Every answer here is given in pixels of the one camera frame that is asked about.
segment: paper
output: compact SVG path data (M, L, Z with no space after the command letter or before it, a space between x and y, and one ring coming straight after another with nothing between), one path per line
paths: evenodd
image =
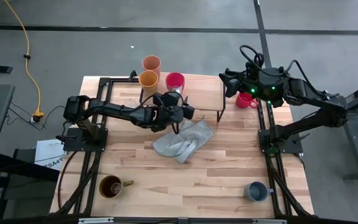
M35 150L35 164L55 170L60 170L62 167L63 155L66 153L63 151L64 145L61 143L62 142L57 139L37 141L37 149Z

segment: red cup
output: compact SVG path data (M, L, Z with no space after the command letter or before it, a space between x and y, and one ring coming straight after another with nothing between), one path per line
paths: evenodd
M258 101L252 98L252 95L249 93L239 93L236 99L236 105L239 108L256 108L258 107Z
M185 77L179 72L171 72L165 78L168 91L176 91L182 93L185 89Z

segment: concrete floor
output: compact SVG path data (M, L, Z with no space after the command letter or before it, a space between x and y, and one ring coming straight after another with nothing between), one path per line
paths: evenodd
M253 0L11 0L27 25L257 29ZM358 0L260 0L266 29L358 30ZM17 24L0 1L0 24ZM259 34L177 32L29 32L30 72L42 91L48 113L77 95L85 75L128 75L141 71L146 55L158 55L162 70L218 75L226 67L244 68L238 51L247 44L262 51ZM272 65L286 67L298 59L313 85L344 96L358 89L358 35L267 35ZM0 83L16 86L13 102L33 112L35 86L25 75L22 31L0 30L0 65L13 66ZM299 77L293 69L291 74ZM314 111L292 107L294 120ZM15 122L4 126L0 153L31 148L62 130L62 111L52 114L47 130ZM317 128L303 142L306 176L315 213L358 221L358 181L342 176L356 163L342 128Z

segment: orange object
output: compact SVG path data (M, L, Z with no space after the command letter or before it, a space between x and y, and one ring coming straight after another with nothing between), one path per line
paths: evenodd
M157 56L149 55L142 61L142 66L144 70L150 70L157 74L160 78L161 73L161 61Z
M158 76L151 70L144 71L139 76L139 83L142 85L145 96L151 96L157 92Z

